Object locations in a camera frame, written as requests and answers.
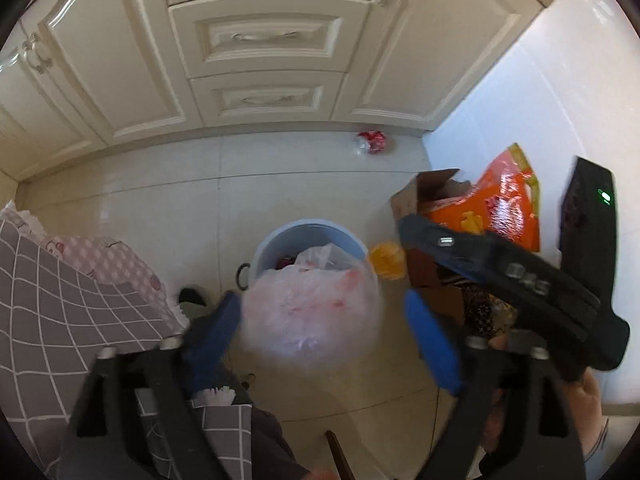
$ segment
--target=orange plastic package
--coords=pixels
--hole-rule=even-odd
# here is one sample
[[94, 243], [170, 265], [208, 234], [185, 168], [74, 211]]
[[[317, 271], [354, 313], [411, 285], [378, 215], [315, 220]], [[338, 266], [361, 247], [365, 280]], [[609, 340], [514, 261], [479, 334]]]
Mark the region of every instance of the orange plastic package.
[[466, 195], [425, 203], [420, 214], [454, 231], [489, 229], [525, 249], [540, 250], [540, 185], [517, 144], [502, 152]]

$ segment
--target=white plastic bag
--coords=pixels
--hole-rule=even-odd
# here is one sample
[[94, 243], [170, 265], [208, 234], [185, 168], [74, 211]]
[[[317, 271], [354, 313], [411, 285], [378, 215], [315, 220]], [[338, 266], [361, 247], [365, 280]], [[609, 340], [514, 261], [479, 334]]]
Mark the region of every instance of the white plastic bag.
[[269, 362], [307, 370], [344, 364], [378, 335], [383, 301], [369, 264], [329, 244], [268, 270], [242, 300], [242, 341]]

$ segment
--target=bucket handle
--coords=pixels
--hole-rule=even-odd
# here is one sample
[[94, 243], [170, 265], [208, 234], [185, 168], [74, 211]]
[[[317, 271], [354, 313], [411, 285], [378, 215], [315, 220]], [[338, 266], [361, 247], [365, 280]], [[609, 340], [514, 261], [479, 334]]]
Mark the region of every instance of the bucket handle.
[[240, 284], [240, 274], [242, 274], [243, 270], [248, 269], [249, 267], [251, 267], [251, 264], [244, 263], [240, 267], [238, 267], [238, 270], [236, 270], [236, 287], [238, 288], [238, 290], [245, 291], [249, 289], [249, 285]]

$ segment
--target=white wall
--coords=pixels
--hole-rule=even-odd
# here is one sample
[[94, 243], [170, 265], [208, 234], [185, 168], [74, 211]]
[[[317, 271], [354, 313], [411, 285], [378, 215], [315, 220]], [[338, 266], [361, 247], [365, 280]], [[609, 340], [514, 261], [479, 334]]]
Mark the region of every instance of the white wall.
[[10, 179], [0, 171], [0, 209], [2, 209], [9, 200], [15, 200], [15, 190], [17, 187], [18, 184], [15, 180]]
[[[519, 142], [542, 188], [542, 255], [558, 262], [559, 201], [575, 155], [613, 171], [614, 309], [631, 324], [605, 402], [640, 402], [640, 39], [615, 0], [556, 0], [424, 144], [434, 169], [475, 180]], [[454, 150], [453, 146], [463, 146]]]

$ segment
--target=blue bucket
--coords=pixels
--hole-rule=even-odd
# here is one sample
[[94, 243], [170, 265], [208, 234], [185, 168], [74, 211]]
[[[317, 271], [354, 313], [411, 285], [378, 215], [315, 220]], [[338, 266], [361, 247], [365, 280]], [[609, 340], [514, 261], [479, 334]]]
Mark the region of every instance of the blue bucket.
[[242, 264], [236, 272], [236, 285], [247, 290], [239, 283], [240, 273], [250, 268], [249, 285], [260, 278], [265, 270], [274, 269], [284, 256], [297, 256], [309, 247], [322, 247], [334, 244], [359, 260], [367, 257], [367, 247], [349, 230], [329, 220], [318, 218], [296, 220], [276, 229], [267, 236], [255, 251], [251, 264]]

